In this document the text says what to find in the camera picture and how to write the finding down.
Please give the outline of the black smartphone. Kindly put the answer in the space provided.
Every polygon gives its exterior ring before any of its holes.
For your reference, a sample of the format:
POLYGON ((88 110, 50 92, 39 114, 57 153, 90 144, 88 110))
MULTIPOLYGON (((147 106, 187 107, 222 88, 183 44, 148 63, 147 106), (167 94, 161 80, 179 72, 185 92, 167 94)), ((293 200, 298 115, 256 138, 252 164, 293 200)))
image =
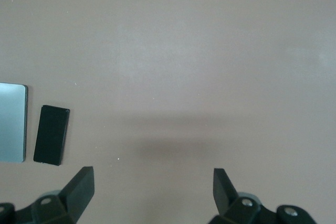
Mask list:
POLYGON ((62 162, 70 110, 43 105, 40 111, 33 160, 59 166, 62 162))

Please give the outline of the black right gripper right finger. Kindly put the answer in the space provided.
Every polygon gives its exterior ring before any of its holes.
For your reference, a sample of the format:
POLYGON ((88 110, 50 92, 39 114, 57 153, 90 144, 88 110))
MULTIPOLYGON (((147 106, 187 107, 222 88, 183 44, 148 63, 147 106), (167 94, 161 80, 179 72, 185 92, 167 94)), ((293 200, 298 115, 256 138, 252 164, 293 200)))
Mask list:
POLYGON ((237 192, 222 168, 214 169, 213 197, 218 215, 209 224, 314 224, 300 207, 281 205, 273 212, 255 195, 237 192))

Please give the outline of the silver closed laptop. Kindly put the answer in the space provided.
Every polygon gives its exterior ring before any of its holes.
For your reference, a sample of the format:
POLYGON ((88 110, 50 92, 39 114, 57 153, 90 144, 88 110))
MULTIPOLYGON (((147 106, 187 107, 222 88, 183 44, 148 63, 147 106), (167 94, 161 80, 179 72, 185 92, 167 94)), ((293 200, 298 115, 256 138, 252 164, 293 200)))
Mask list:
POLYGON ((25 85, 0 82, 0 162, 25 160, 27 96, 25 85))

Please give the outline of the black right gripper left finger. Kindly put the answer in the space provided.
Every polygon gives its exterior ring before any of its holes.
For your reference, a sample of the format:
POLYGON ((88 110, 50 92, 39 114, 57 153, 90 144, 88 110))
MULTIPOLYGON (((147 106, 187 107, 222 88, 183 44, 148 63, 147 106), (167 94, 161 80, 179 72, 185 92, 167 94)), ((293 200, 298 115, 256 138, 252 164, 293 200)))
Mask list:
POLYGON ((17 211, 15 224, 76 224, 95 193, 94 184, 93 167, 83 167, 61 191, 17 211))

